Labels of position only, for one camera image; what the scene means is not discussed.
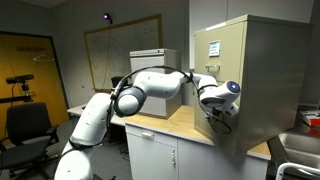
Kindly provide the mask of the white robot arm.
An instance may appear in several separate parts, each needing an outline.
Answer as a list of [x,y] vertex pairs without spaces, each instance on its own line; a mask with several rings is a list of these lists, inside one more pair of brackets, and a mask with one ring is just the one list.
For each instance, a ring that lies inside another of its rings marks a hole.
[[87,103],[62,151],[54,180],[94,180],[91,154],[94,147],[102,144],[112,117],[137,114],[149,97],[171,99],[184,83],[196,87],[198,102],[207,116],[212,115],[213,109],[229,116],[238,114],[235,100],[241,89],[234,81],[218,84],[211,75],[176,69],[161,73],[157,66],[141,68],[130,75],[134,78],[131,86],[121,80],[110,94],[97,93]]

